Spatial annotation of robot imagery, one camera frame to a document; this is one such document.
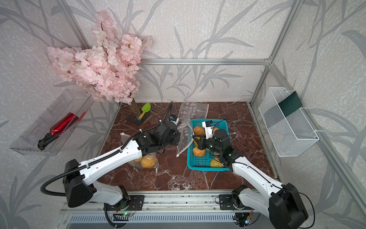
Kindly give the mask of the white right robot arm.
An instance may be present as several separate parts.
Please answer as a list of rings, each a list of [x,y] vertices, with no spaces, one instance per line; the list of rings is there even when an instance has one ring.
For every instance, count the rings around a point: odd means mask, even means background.
[[[283,184],[254,166],[231,145],[230,137],[223,129],[212,136],[194,135],[199,150],[218,153],[218,161],[234,174],[248,181],[250,188],[235,190],[235,202],[240,207],[250,207],[268,217],[276,229],[302,229],[309,215],[302,201],[303,193],[291,183]]]

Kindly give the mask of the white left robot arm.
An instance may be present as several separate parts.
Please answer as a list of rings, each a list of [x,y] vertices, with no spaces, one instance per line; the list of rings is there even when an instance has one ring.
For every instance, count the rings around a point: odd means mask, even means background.
[[[65,166],[65,172],[42,184],[45,195],[66,197],[68,207],[79,207],[89,201],[115,206],[127,200],[127,192],[119,186],[110,186],[97,180],[110,171],[136,159],[143,159],[167,146],[177,146],[180,133],[178,117],[171,114],[173,102],[169,103],[160,123],[130,136],[122,146],[101,156],[79,163],[75,159]]]

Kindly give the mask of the clear dotted zipper bag front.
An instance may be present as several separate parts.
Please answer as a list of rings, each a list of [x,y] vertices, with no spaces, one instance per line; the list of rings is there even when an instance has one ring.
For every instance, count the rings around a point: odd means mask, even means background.
[[[159,166],[156,153],[150,153],[146,156],[129,161],[128,164],[136,168],[145,168],[145,169],[155,169]]]

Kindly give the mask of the yellow orange potato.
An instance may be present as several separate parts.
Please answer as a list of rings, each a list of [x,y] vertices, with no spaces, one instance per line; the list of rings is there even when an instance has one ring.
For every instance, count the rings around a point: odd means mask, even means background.
[[[196,157],[202,157],[206,154],[206,150],[200,150],[198,147],[193,148],[193,155]]]

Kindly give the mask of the green potato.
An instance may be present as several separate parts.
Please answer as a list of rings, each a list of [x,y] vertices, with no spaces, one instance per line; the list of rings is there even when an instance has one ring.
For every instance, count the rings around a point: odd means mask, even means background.
[[[224,165],[217,158],[214,158],[210,161],[210,167],[211,168],[223,168]]]

